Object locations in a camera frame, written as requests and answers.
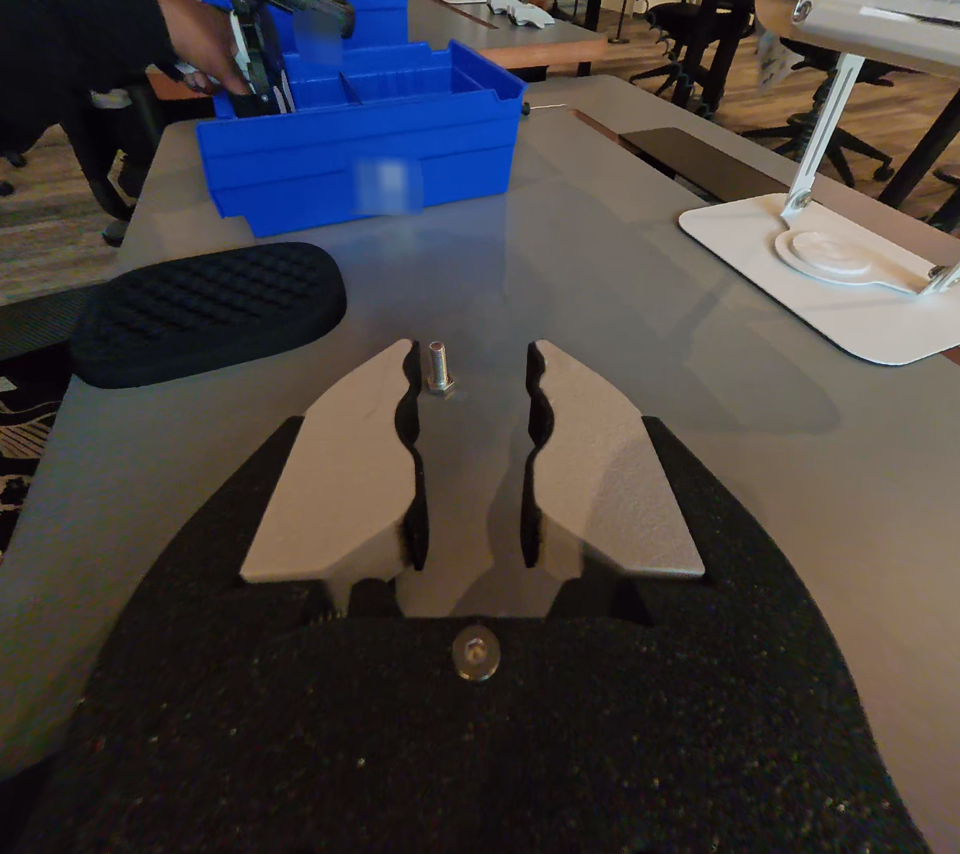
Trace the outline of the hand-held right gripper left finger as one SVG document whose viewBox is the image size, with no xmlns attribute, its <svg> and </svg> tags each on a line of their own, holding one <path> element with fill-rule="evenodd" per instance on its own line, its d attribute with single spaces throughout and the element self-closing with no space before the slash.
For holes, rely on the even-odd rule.
<svg viewBox="0 0 960 854">
<path fill-rule="evenodd" d="M 246 584 L 317 583 L 326 607 L 346 612 L 361 581 L 424 569 L 420 351 L 396 341 L 306 411 L 241 565 Z"/>
</svg>

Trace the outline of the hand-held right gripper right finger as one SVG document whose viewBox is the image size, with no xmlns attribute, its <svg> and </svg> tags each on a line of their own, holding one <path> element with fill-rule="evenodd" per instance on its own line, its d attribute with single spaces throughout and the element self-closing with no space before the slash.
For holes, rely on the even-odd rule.
<svg viewBox="0 0 960 854">
<path fill-rule="evenodd" d="M 548 340 L 529 344 L 533 444 L 523 473 L 520 548 L 556 580 L 588 561 L 628 577 L 699 579 L 706 567 L 642 412 Z"/>
</svg>

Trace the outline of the person's printed black shirt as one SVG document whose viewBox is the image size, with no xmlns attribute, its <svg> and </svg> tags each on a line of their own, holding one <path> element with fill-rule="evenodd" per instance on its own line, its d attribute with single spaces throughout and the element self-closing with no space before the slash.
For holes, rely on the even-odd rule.
<svg viewBox="0 0 960 854">
<path fill-rule="evenodd" d="M 65 390 L 1 377 L 1 557 L 5 557 L 50 439 Z"/>
</svg>

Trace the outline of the black swivel office chair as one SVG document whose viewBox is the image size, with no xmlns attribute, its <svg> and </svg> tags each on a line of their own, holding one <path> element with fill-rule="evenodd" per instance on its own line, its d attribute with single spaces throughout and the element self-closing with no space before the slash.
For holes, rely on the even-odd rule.
<svg viewBox="0 0 960 854">
<path fill-rule="evenodd" d="M 111 218 L 104 242 L 122 245 L 165 127 L 162 106 L 146 76 L 107 93 L 73 97 L 60 123 L 79 168 Z"/>
<path fill-rule="evenodd" d="M 786 42 L 785 46 L 790 52 L 799 55 L 798 64 L 791 67 L 791 71 L 814 69 L 823 74 L 823 80 L 813 94 L 811 108 L 805 113 L 796 113 L 789 116 L 786 124 L 780 127 L 749 130 L 741 135 L 756 142 L 775 140 L 777 145 L 771 148 L 774 153 L 798 162 L 809 145 L 816 122 L 820 118 L 823 105 L 830 92 L 839 54 L 799 42 Z M 856 179 L 848 164 L 845 151 L 878 162 L 879 166 L 872 175 L 874 180 L 885 183 L 894 176 L 894 162 L 888 154 L 859 139 L 841 126 L 836 126 L 823 156 L 833 166 L 841 181 L 847 187 L 852 188 Z"/>
<path fill-rule="evenodd" d="M 631 75 L 629 83 L 664 77 L 664 82 L 655 91 L 661 96 L 670 88 L 676 92 L 691 94 L 696 86 L 702 92 L 694 110 L 697 116 L 713 120 L 725 92 L 726 78 L 733 64 L 741 41 L 757 31 L 758 21 L 754 12 L 740 20 L 740 13 L 721 9 L 707 36 L 707 46 L 716 44 L 716 51 L 709 67 L 704 64 L 687 73 L 684 67 L 685 51 L 695 33 L 701 5 L 689 2 L 663 3 L 649 10 L 645 16 L 648 25 L 657 31 L 660 42 L 670 42 L 665 65 Z"/>
</svg>

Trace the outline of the person's left hand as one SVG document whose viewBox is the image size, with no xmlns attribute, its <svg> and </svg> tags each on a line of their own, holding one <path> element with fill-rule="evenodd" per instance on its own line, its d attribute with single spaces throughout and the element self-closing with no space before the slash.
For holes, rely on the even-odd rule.
<svg viewBox="0 0 960 854">
<path fill-rule="evenodd" d="M 248 96 L 251 88 L 235 60 L 237 45 L 226 11 L 199 0 L 157 0 L 174 50 L 174 62 L 193 68 L 182 81 L 193 92 L 223 90 Z"/>
</svg>

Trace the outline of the grey neighbouring table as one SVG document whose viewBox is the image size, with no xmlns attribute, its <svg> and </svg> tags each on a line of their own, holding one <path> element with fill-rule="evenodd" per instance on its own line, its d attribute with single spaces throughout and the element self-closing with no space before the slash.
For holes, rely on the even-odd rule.
<svg viewBox="0 0 960 854">
<path fill-rule="evenodd" d="M 602 34 L 563 20 L 544 28 L 516 25 L 506 15 L 493 13 L 486 1 L 454 5 L 408 0 L 407 11 L 411 43 L 440 51 L 455 42 L 529 82 L 545 79 L 551 68 L 588 76 L 592 65 L 608 55 Z"/>
</svg>

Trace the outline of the person's black mesh chair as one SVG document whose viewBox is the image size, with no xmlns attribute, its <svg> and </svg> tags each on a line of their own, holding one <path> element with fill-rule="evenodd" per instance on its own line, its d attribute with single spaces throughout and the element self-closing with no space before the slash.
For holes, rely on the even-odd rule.
<svg viewBox="0 0 960 854">
<path fill-rule="evenodd" d="M 102 285 L 85 285 L 2 306 L 1 360 L 66 341 L 91 296 Z"/>
</svg>

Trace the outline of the pale grey plastic parts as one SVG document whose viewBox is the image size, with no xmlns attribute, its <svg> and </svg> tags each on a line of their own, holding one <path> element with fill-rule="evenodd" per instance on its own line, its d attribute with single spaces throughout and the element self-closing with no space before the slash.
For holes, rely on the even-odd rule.
<svg viewBox="0 0 960 854">
<path fill-rule="evenodd" d="M 556 23 L 542 8 L 521 0 L 486 0 L 486 6 L 493 15 L 506 18 L 517 27 L 544 30 Z"/>
</svg>

